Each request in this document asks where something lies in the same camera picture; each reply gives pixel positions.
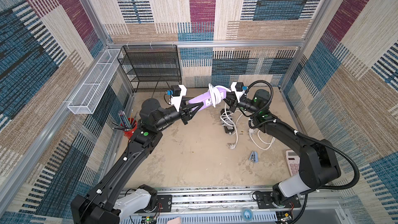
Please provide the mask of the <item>purple power strip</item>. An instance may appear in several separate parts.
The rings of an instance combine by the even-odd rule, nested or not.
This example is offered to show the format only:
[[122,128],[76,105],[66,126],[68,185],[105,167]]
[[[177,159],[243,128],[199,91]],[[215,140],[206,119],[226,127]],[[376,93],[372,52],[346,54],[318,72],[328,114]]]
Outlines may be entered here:
[[199,110],[204,110],[210,106],[215,107],[226,97],[226,93],[229,89],[224,88],[222,86],[213,87],[211,90],[209,89],[207,92],[196,96],[189,100],[189,103],[203,103],[204,106]]

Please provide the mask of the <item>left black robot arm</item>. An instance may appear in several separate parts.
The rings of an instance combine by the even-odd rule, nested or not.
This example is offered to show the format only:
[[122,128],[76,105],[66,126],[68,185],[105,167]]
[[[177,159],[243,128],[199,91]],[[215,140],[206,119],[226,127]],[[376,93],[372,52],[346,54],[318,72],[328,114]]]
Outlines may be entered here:
[[130,195],[119,198],[122,189],[139,165],[153,152],[162,131],[178,120],[187,124],[203,103],[181,103],[162,108],[159,101],[147,99],[142,104],[140,120],[127,148],[109,172],[85,196],[77,195],[71,202],[76,224],[118,224],[137,211],[152,212],[157,208],[157,191],[141,185]]

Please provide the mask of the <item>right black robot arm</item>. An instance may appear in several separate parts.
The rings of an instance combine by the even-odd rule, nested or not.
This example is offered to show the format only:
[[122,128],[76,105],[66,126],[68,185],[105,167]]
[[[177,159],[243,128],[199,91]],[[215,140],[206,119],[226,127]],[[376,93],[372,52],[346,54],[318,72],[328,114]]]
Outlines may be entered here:
[[293,150],[300,158],[298,173],[273,186],[272,203],[284,207],[298,194],[311,193],[341,176],[336,157],[337,149],[327,140],[308,137],[269,110],[272,99],[266,90],[260,90],[256,99],[247,99],[236,92],[228,92],[225,102],[231,111],[250,113],[249,127],[268,134]]

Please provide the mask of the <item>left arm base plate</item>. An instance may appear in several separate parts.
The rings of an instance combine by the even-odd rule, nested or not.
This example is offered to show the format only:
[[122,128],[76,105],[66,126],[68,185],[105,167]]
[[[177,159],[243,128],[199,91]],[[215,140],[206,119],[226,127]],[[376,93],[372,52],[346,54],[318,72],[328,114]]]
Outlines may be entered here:
[[172,211],[172,203],[173,203],[173,196],[172,195],[158,195],[157,196],[157,203],[155,208],[151,209],[141,209],[135,211],[134,214],[154,214],[160,212],[162,213],[170,213]]

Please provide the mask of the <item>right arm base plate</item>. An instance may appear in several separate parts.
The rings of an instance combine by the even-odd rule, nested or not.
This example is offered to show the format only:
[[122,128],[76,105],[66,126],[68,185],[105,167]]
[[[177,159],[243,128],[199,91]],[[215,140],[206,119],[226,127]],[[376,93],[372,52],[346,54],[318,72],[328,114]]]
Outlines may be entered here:
[[302,206],[300,198],[297,195],[287,198],[273,191],[254,191],[252,193],[252,199],[257,203],[259,209],[296,209]]

